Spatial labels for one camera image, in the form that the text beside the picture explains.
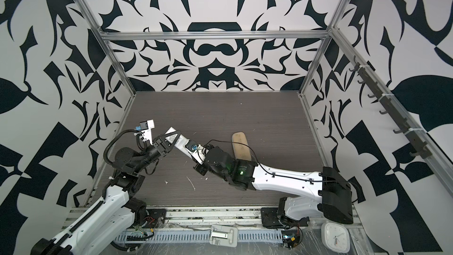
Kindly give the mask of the white remote control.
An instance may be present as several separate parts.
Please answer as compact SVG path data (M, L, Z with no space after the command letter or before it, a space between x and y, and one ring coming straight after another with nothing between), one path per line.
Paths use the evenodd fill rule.
M175 129L173 127L170 127L166 133L172 132L172 131L175 131ZM188 150L185 148L185 145L187 144L188 141L189 141L189 139L185 138L184 135L181 134L180 138L178 139L178 141L175 144L175 148L179 149L183 154L185 154L187 157L190 157L192 159Z

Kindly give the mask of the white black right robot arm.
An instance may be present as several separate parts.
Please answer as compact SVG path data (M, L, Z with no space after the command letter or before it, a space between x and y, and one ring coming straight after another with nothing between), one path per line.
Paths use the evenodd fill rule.
M310 217L323 216L339 224L353 224L350 182L335 169L320 172L280 170L257 161L233 158L218 146L188 145L201 175L210 172L237 190L278 191L276 218L283 226L295 226Z

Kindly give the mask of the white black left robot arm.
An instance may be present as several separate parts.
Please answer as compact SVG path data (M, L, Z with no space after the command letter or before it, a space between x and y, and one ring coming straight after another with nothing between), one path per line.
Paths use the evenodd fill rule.
M109 159L113 145L128 131L120 132L104 151L104 161L116 173L104 187L101 197L75 222L62 232L47 240L36 243L33 255L98 255L123 231L132 226L141 227L146 223L147 205L135 198L145 177L141 171L157 163L173 149L183 149L187 139L172 129L152 137L152 129L141 124L130 130L139 140L149 142L137 152L131 148L117 151L115 159Z

